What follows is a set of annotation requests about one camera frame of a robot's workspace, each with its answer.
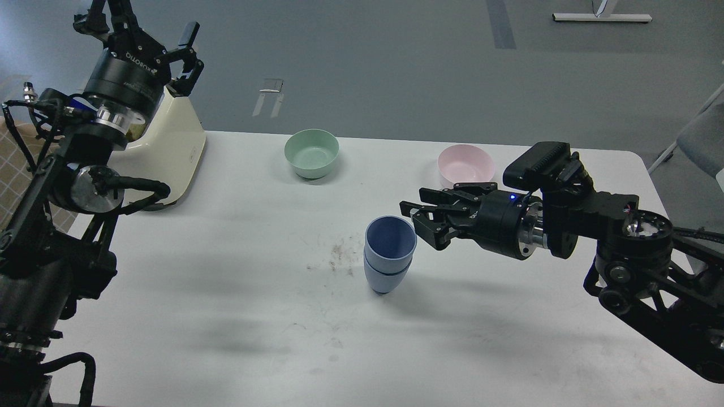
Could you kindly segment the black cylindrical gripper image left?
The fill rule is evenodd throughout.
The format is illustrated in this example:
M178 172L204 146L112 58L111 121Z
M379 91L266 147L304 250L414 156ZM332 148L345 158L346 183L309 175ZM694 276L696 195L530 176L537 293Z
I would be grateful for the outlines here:
M72 26L104 45L84 88L84 96L95 104L113 101L150 119L165 85L173 97L189 96L205 66L193 48L201 28L197 21L189 21L178 46L166 54L166 48L140 28L130 1L82 1ZM170 64L179 61L181 73L171 79Z

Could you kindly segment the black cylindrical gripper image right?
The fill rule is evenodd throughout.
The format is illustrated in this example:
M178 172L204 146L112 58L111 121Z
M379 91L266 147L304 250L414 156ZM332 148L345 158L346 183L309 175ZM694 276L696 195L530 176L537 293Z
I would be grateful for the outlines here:
M546 248L541 199L497 189L496 182L420 188L424 205L401 201L400 211L435 250L444 250L455 238L471 239L484 250L518 260Z

